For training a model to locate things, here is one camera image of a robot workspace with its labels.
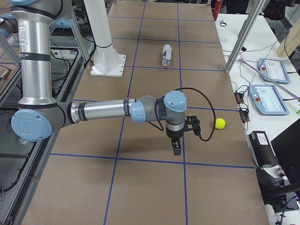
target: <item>green ball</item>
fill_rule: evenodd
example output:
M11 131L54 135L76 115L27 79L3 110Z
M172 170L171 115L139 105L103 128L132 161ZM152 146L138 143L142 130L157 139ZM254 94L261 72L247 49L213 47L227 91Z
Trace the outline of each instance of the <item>green ball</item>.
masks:
M225 125L226 125L226 122L225 122L224 119L222 119L222 118L217 118L216 119L216 128L217 129L221 130L225 127Z

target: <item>ball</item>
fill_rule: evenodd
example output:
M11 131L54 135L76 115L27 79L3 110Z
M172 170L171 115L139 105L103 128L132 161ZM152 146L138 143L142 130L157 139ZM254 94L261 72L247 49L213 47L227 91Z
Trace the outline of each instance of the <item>ball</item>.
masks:
M222 118L217 118L216 119L216 128L217 129L221 130L225 127L225 125L226 125L226 122L225 122L224 119L222 119Z

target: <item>white stand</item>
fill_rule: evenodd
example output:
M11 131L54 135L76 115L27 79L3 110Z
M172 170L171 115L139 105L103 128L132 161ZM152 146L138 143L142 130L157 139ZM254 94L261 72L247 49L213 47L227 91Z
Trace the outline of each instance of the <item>white stand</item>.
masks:
M126 55L119 55L113 48L105 4L103 0L84 0L90 26L97 45L91 75L123 75Z

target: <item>blue framed tablet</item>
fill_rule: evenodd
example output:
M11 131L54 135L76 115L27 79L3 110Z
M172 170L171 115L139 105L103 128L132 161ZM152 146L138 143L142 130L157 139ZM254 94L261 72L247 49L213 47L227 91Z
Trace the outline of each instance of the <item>blue framed tablet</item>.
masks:
M277 83L290 83L289 75L282 60L271 60L260 58L258 61L259 70Z
M250 85L249 93L261 115L284 116L290 113L274 85Z

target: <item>white desk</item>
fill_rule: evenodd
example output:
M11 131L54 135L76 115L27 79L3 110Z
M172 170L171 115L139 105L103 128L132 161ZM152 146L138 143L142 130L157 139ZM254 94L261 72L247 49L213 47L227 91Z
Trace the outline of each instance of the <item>white desk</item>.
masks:
M219 14L216 27L218 31L218 35L220 38L220 42L223 50L231 51L237 41L238 34L240 29L247 18L247 15L227 15L227 14ZM220 26L219 20L224 20L227 25L225 27ZM247 51L251 50L260 50L265 47L262 51L255 52L243 52L240 54L239 58L243 58L244 60L258 61L260 58L265 58L273 43L276 42L276 37L265 21L264 17L259 16L244 44L244 47L247 48ZM280 59L276 54L276 49L279 47L279 43L277 42L272 50L270 51L267 58L271 59ZM230 52L224 51L225 60L228 60L228 56ZM253 65L257 68L257 63L249 62L249 64ZM295 71L295 68L291 64L289 60L285 61L285 66L288 72ZM250 69L245 64L240 66L240 62L236 62L230 72L231 80L238 84L238 87L242 85L248 85L248 83L240 76L241 74L248 81L251 81L255 71ZM294 93L297 96L300 96L300 77L297 73L289 74L291 83L284 85L289 91ZM256 74L251 84L270 84L269 82L264 82L263 79ZM277 88L282 98L292 98L281 89ZM250 134L254 130L262 130L265 131L268 139L273 140L278 134L280 134L283 130L288 128L291 124L293 124L297 119L300 118L300 114L296 114L296 111L300 109L299 102L296 100L285 101L286 106L288 107L290 114L287 116L262 116L256 110L250 96L248 96L248 106L249 106L249 118L250 122L248 123L248 130L246 134ZM283 220L283 225L289 224L299 224L300 221L300 211L292 211L286 212L285 218Z

